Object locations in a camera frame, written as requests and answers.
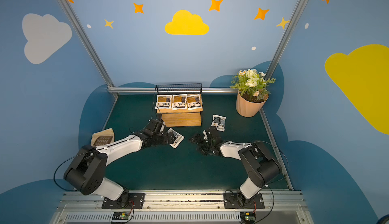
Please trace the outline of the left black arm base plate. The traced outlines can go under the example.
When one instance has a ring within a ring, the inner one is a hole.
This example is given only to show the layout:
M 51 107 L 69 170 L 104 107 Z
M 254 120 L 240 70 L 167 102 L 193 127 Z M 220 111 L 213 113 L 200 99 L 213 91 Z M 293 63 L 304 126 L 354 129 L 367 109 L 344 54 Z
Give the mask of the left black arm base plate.
M 142 209 L 145 199 L 145 193 L 124 192 L 118 200 L 113 201 L 104 198 L 102 209 Z

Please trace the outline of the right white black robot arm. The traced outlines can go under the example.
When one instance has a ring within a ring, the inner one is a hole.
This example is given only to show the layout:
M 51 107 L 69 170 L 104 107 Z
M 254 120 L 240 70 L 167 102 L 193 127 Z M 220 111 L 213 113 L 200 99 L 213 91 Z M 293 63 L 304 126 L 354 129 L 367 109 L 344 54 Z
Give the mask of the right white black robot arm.
M 277 158 L 267 148 L 264 141 L 252 143 L 234 143 L 224 141 L 215 126 L 197 133 L 189 141 L 197 145 L 203 155 L 214 155 L 240 160 L 248 175 L 237 191 L 237 200 L 245 203 L 254 199 L 260 190 L 282 173 Z

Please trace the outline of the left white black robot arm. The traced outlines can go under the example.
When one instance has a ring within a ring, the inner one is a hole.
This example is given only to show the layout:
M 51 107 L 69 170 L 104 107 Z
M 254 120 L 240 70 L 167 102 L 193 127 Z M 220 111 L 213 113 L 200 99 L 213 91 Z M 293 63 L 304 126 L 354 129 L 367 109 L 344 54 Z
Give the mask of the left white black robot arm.
M 101 147 L 83 146 L 70 158 L 72 162 L 63 178 L 83 195 L 100 195 L 122 208 L 128 203 L 128 190 L 105 177 L 107 166 L 146 148 L 172 145 L 176 139 L 173 130 L 167 129 L 162 121 L 151 119 L 141 131 L 124 139 Z

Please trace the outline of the yellow coffee bag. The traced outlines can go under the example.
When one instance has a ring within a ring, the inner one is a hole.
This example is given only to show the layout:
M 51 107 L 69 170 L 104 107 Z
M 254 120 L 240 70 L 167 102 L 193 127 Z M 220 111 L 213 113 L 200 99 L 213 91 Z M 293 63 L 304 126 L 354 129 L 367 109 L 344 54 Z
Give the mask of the yellow coffee bag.
M 155 109 L 171 109 L 173 95 L 157 95 Z
M 187 94 L 178 94 L 178 95 L 173 95 L 172 97 L 172 110 L 187 110 Z
M 197 110 L 202 109 L 202 97 L 200 94 L 189 94 L 186 97 L 187 109 L 188 110 Z

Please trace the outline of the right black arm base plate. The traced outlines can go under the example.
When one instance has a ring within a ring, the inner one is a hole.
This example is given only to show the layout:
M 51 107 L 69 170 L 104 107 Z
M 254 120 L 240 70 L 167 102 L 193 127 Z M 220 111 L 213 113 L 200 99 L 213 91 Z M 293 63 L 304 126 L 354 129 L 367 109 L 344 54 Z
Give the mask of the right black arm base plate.
M 241 193 L 226 191 L 223 194 L 225 209 L 264 209 L 265 204 L 262 194 L 256 194 L 252 198 L 245 198 Z

